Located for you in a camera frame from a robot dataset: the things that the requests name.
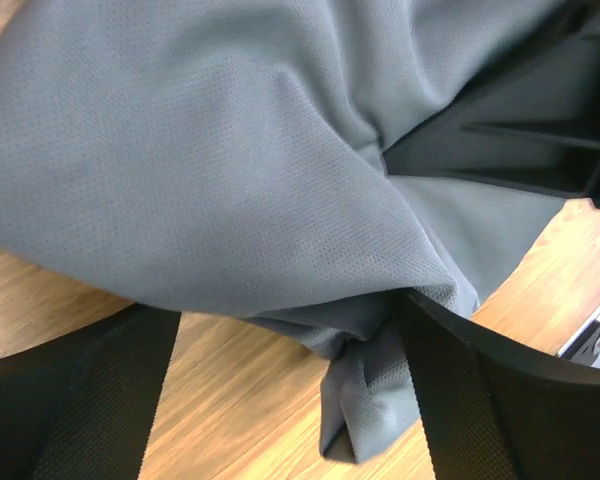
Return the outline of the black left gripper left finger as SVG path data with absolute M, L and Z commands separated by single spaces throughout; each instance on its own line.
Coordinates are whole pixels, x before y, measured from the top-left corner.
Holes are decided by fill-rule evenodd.
M 135 479 L 180 313 L 134 304 L 0 358 L 0 479 Z

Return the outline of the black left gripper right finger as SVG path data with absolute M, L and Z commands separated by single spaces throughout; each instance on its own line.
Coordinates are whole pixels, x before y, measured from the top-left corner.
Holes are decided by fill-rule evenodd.
M 600 369 L 401 292 L 405 348 L 438 479 L 600 479 Z

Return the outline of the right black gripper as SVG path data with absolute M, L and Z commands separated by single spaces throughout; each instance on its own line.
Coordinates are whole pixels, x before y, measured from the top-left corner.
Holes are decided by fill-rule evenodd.
M 600 209 L 600 1 L 565 1 L 385 154 L 391 175 L 444 177 Z

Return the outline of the grey t-shirt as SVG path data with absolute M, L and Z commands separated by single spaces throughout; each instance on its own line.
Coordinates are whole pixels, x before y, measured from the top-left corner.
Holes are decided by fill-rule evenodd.
M 557 198 L 384 151 L 555 1 L 29 1 L 0 36 L 0 247 L 331 362 L 320 444 L 418 418 L 391 292 L 471 316 Z

